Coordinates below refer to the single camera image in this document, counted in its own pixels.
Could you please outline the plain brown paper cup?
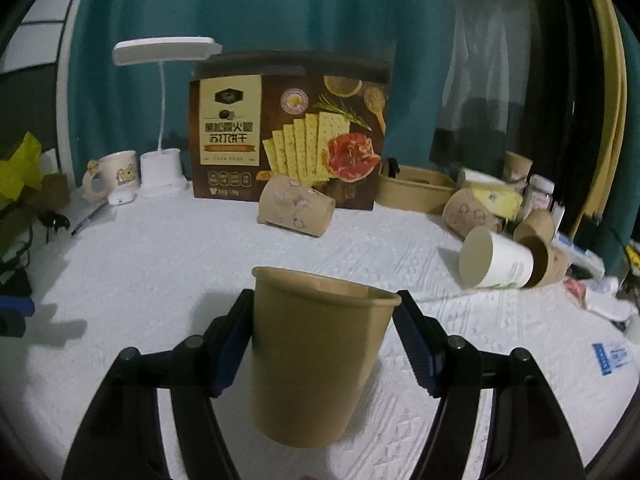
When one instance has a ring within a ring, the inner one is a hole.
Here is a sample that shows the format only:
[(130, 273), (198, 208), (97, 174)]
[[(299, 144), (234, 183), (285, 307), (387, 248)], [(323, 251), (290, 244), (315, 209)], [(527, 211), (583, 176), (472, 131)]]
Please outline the plain brown paper cup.
[(252, 421), (293, 448), (332, 444), (356, 410), (401, 299), (269, 266), (253, 275)]

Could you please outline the blue white card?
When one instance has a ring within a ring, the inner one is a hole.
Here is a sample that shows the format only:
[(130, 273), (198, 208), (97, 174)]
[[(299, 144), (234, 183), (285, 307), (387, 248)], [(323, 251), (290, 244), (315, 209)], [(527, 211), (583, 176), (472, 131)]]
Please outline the blue white card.
[(634, 346), (626, 342), (595, 342), (591, 345), (602, 376), (616, 373), (623, 368), (634, 370)]

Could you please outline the small brown cup lower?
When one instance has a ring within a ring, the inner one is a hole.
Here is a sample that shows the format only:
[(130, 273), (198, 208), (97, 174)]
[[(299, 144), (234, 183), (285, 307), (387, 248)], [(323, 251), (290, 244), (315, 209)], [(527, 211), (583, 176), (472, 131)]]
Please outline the small brown cup lower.
[(532, 275), (525, 288), (534, 288), (556, 284), (563, 281), (570, 264), (561, 249), (556, 249), (539, 236), (526, 236), (520, 244), (528, 248), (533, 255)]

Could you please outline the small brown cup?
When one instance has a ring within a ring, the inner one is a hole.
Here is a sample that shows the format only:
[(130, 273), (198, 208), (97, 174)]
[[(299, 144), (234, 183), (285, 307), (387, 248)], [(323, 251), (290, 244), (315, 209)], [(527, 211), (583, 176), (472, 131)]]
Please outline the small brown cup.
[(536, 236), (550, 244), (555, 234), (555, 223), (547, 209), (533, 209), (515, 228), (513, 239), (519, 242), (525, 237)]
[(525, 288), (534, 288), (556, 284), (563, 281), (570, 264), (561, 249), (556, 249), (539, 236), (526, 236), (520, 244), (528, 248), (533, 255), (532, 275)]

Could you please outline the white paper cup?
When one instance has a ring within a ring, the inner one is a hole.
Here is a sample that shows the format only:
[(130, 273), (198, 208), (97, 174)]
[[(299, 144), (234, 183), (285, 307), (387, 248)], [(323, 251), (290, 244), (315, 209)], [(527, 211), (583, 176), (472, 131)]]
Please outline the white paper cup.
[(533, 270), (527, 247), (484, 226), (472, 229), (460, 250), (459, 275), (466, 288), (522, 288)]

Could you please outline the small brown cup upper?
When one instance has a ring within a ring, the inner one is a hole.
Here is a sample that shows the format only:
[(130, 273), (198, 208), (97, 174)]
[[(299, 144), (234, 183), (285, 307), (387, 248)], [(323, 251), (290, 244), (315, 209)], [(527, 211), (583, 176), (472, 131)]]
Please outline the small brown cup upper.
[(555, 234), (555, 223), (547, 209), (533, 209), (515, 228), (513, 239), (519, 242), (525, 237), (536, 236), (550, 244)]

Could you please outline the teal curtain right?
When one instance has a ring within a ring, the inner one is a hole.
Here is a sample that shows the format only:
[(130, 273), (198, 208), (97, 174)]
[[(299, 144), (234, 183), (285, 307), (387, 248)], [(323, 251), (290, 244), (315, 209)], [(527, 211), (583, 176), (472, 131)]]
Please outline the teal curtain right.
[(616, 12), (626, 56), (627, 107), (620, 157), (594, 250), (606, 274), (626, 259), (623, 244), (634, 236), (639, 211), (639, 41), (620, 11)]

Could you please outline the teal curtain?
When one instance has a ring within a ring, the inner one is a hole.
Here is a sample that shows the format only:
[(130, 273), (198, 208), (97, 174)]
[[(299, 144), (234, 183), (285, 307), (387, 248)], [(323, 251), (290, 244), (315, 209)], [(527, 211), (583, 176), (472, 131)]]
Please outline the teal curtain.
[(594, 250), (606, 274), (626, 259), (623, 244), (634, 236), (639, 211), (639, 41), (620, 11), (616, 12), (626, 56), (627, 107), (620, 157)]
[[(75, 174), (122, 150), (155, 148), (160, 78), (154, 64), (117, 67), (122, 40), (203, 36), (226, 52), (322, 51), (391, 62), (384, 152), (428, 163), (445, 83), (454, 19), (448, 0), (80, 0), (67, 77)], [(165, 66), (163, 143), (186, 148), (186, 63)]]

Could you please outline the black power plug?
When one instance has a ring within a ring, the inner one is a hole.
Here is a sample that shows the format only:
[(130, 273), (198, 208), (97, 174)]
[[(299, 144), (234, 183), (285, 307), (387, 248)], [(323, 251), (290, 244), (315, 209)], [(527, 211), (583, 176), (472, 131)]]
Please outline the black power plug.
[(64, 214), (53, 210), (43, 211), (38, 220), (46, 229), (46, 243), (50, 242), (52, 233), (57, 233), (60, 229), (68, 230), (70, 228), (70, 220)]

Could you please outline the black pen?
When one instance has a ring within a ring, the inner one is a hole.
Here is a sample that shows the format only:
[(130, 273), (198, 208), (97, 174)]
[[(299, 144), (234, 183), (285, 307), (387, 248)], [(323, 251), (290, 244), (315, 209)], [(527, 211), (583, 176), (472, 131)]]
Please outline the black pen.
[(93, 220), (98, 218), (99, 214), (107, 208), (108, 203), (106, 200), (102, 202), (91, 204), (86, 210), (84, 210), (78, 217), (77, 221), (70, 228), (70, 235), (76, 236), (83, 229), (85, 229)]

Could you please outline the patterned cup lying right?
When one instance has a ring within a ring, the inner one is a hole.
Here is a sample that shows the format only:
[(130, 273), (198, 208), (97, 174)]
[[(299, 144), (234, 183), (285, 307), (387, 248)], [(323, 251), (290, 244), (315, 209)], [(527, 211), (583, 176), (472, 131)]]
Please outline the patterned cup lying right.
[(458, 237), (465, 239), (478, 226), (496, 233), (502, 230), (502, 222), (489, 211), (469, 188), (462, 188), (450, 197), (442, 211), (442, 220)]

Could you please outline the yellow tissue box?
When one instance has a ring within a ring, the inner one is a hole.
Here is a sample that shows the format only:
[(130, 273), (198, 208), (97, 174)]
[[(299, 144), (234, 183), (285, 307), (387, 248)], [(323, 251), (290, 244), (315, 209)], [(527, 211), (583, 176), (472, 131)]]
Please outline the yellow tissue box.
[(520, 212), (523, 196), (511, 185), (489, 174), (461, 168), (457, 188), (468, 188), (492, 214), (513, 221)]

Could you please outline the white pill bottle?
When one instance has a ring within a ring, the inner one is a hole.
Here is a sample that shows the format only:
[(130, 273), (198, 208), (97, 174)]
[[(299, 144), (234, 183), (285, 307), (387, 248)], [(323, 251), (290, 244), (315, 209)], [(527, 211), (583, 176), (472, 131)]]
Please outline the white pill bottle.
[(544, 177), (533, 174), (528, 181), (524, 194), (521, 219), (525, 220), (536, 209), (548, 210), (552, 201), (554, 183)]

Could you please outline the white earbuds case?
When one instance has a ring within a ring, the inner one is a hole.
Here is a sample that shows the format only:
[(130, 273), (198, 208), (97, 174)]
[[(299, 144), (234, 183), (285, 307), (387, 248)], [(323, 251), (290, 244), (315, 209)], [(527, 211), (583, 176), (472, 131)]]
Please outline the white earbuds case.
[(107, 201), (111, 206), (122, 206), (130, 204), (137, 196), (134, 188), (116, 188), (107, 196)]

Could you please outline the white desk lamp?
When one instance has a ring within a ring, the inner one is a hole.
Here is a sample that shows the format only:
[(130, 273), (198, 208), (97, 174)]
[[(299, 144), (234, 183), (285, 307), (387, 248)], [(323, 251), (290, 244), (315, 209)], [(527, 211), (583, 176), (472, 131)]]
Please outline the white desk lamp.
[(188, 181), (181, 166), (180, 150), (163, 148), (166, 126), (165, 65), (177, 62), (204, 62), (221, 52), (221, 44), (213, 38), (202, 36), (139, 38), (119, 41), (114, 45), (112, 59), (116, 66), (155, 64), (160, 78), (158, 135), (154, 150), (140, 156), (140, 197), (163, 197), (188, 188)]

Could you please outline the upright patterned paper cup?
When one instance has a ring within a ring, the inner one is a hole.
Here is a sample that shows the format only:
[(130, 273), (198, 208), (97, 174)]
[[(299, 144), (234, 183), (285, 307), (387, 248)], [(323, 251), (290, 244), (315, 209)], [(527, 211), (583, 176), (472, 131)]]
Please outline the upright patterned paper cup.
[(530, 168), (533, 161), (518, 153), (506, 151), (504, 156), (504, 165), (502, 172), (502, 180), (513, 185), (526, 185)]

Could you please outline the cream cartoon mug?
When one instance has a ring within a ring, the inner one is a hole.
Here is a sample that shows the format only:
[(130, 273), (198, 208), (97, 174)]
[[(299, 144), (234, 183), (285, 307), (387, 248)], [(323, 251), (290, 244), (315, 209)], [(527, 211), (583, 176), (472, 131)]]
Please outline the cream cartoon mug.
[(133, 150), (105, 155), (90, 160), (82, 178), (82, 192), (89, 203), (105, 200), (113, 191), (121, 188), (140, 188), (140, 172), (137, 153)]

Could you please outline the brown paper bowl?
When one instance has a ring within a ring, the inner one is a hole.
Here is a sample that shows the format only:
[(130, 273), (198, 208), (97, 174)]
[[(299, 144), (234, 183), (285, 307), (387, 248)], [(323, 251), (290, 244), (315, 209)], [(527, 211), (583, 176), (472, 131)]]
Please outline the brown paper bowl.
[(390, 176), (390, 162), (383, 162), (378, 172), (378, 205), (422, 214), (441, 214), (446, 203), (456, 192), (450, 177), (439, 171), (399, 166)]

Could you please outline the patterned brown paper cup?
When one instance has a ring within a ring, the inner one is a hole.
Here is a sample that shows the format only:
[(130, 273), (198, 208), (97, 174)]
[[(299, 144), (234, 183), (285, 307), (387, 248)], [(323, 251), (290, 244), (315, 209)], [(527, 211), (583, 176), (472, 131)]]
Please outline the patterned brown paper cup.
[(270, 226), (320, 237), (326, 232), (334, 210), (334, 198), (278, 174), (262, 190), (257, 219)]

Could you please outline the yellow plastic bag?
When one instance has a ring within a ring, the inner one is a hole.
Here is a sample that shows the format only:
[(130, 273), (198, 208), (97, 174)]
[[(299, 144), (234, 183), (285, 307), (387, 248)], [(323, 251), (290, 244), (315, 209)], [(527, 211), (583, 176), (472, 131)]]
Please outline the yellow plastic bag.
[(18, 200), (23, 188), (40, 191), (43, 180), (40, 159), (41, 144), (28, 132), (13, 155), (0, 164), (0, 194), (8, 200)]

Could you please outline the yellow curtain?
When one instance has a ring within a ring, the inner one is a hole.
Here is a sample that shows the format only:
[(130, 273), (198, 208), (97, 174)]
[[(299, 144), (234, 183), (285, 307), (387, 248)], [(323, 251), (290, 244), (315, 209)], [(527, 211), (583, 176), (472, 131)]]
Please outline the yellow curtain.
[(622, 32), (612, 0), (592, 0), (596, 10), (603, 53), (604, 98), (602, 133), (596, 169), (582, 210), (570, 238), (585, 216), (603, 214), (622, 150), (627, 109), (627, 69)]

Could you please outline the brown cracker box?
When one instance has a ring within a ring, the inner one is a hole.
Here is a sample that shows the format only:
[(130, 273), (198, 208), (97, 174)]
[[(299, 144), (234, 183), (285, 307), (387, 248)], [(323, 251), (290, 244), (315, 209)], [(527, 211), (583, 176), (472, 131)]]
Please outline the brown cracker box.
[(199, 62), (189, 96), (195, 197), (254, 202), (283, 174), (337, 207), (372, 209), (391, 74), (390, 62), (329, 52)]

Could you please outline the teal curtain left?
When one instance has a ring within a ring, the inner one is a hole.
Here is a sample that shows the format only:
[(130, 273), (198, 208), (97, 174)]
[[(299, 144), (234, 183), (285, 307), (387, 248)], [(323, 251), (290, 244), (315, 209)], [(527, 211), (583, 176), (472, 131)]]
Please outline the teal curtain left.
[[(117, 67), (122, 40), (203, 36), (226, 52), (322, 51), (391, 62), (384, 152), (428, 163), (445, 83), (454, 19), (448, 0), (80, 0), (67, 77), (75, 174), (122, 150), (155, 148), (160, 78), (154, 64)], [(186, 63), (165, 66), (163, 143), (186, 148)]]

